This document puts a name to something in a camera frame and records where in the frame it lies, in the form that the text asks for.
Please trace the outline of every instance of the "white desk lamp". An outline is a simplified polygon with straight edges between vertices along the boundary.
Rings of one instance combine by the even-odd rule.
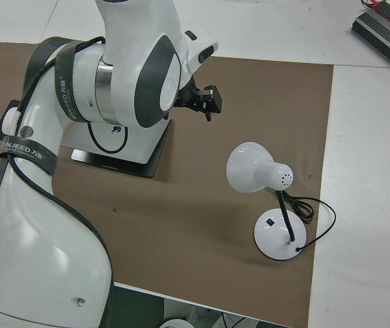
[[[263,213],[255,225],[257,247],[269,258],[289,260],[300,253],[306,243],[306,229],[301,219],[286,210],[281,191],[293,180],[289,166],[274,162],[271,154],[255,142],[246,142],[232,151],[227,162],[230,185],[241,193],[263,188],[276,191],[281,208]]]

